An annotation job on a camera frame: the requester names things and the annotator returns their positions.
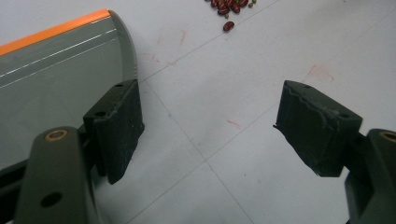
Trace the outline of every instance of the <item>single red bean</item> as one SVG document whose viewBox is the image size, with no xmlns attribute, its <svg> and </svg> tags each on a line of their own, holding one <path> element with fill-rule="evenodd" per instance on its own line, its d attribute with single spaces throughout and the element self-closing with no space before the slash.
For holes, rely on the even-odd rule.
<svg viewBox="0 0 396 224">
<path fill-rule="evenodd" d="M 232 21 L 227 21 L 224 26 L 223 26 L 223 31 L 225 32 L 229 32 L 231 29 L 233 29 L 233 27 L 235 26 L 235 24 L 233 24 Z"/>
<path fill-rule="evenodd" d="M 222 9 L 222 8 L 226 8 L 225 1 L 224 0 L 219 0 L 218 9 Z"/>
<path fill-rule="evenodd" d="M 248 4 L 248 0 L 239 0 L 239 6 L 245 7 Z"/>
<path fill-rule="evenodd" d="M 217 6 L 218 6 L 218 2 L 219 2 L 219 0 L 212 0 L 212 1 L 210 2 L 210 6 L 212 6 L 212 7 L 217 7 Z"/>
<path fill-rule="evenodd" d="M 227 14 L 227 13 L 229 13 L 229 12 L 230 12 L 230 9 L 229 9 L 228 7 L 221 8 L 221 9 L 218 10 L 218 14 L 219 14 L 220 16 L 224 16 L 225 14 Z"/>
<path fill-rule="evenodd" d="M 238 4 L 234 3 L 233 7 L 231 7 L 234 13 L 239 13 L 241 11 L 241 7 Z"/>
<path fill-rule="evenodd" d="M 225 6 L 226 7 L 232 7 L 233 6 L 233 0 L 225 0 Z"/>
</svg>

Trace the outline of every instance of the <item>orange strip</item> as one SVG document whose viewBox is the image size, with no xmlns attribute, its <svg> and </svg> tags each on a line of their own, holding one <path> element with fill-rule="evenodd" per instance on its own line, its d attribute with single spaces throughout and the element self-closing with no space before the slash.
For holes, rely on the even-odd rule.
<svg viewBox="0 0 396 224">
<path fill-rule="evenodd" d="M 98 21 L 98 20 L 108 17 L 108 16 L 110 16 L 110 13 L 108 13 L 108 10 L 102 9 L 99 11 L 95 11 L 91 14 L 88 14 L 86 16 L 77 18 L 75 20 L 68 21 L 68 22 L 62 23 L 60 25 L 51 27 L 47 30 L 35 33 L 33 35 L 28 35 L 22 39 L 15 40 L 11 43 L 0 46 L 0 56 L 10 53 L 11 51 L 24 48 L 26 46 L 33 45 L 34 43 L 48 39 L 55 35 L 59 35 L 64 32 L 73 30 L 75 28 L 78 28 L 79 26 L 88 24 L 90 22 Z"/>
</svg>

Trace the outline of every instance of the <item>orange rubber lip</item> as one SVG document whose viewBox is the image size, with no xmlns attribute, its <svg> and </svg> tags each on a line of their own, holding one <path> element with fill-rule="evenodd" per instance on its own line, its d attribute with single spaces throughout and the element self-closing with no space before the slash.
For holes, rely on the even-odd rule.
<svg viewBox="0 0 396 224">
<path fill-rule="evenodd" d="M 19 40 L 15 40 L 13 42 L 0 46 L 0 56 L 10 53 L 14 50 L 21 49 L 29 45 L 33 45 L 34 43 L 37 43 L 39 41 L 51 38 L 55 35 L 62 34 L 64 32 L 78 28 L 79 26 L 83 26 L 93 21 L 98 21 L 101 20 L 102 18 L 109 16 L 110 13 L 108 12 L 107 9 L 101 9 L 99 11 L 95 11 L 91 14 L 82 16 L 72 21 L 67 21 L 65 23 L 59 24 L 47 30 L 43 30 L 41 32 L 35 33 L 33 35 L 28 35 Z"/>
</svg>

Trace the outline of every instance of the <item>pile of beans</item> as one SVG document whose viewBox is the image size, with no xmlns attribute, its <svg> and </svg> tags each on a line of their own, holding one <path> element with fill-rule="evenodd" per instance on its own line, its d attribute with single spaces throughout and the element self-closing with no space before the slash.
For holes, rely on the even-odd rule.
<svg viewBox="0 0 396 224">
<path fill-rule="evenodd" d="M 251 3 L 249 4 L 248 0 L 206 0 L 206 2 L 209 1 L 212 7 L 216 7 L 218 9 L 218 14 L 220 16 L 224 16 L 226 19 L 229 18 L 228 13 L 231 10 L 234 13 L 239 14 L 241 7 L 245 7 L 247 5 L 248 7 L 253 7 L 253 5 L 257 3 L 257 0 L 251 0 Z M 233 27 L 233 21 L 227 21 L 223 26 L 223 31 L 229 32 Z"/>
</svg>

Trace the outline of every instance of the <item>white surface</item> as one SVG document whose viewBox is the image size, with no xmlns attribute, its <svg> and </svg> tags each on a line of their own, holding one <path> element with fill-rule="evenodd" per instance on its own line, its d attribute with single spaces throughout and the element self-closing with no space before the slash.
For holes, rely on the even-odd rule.
<svg viewBox="0 0 396 224">
<path fill-rule="evenodd" d="M 347 172 L 315 176 L 271 125 L 291 79 L 362 133 L 396 130 L 396 1 L 259 0 L 224 34 L 203 0 L 1 0 L 0 44 L 103 7 L 134 40 L 147 124 L 125 177 L 97 185 L 112 223 L 347 221 Z"/>
</svg>

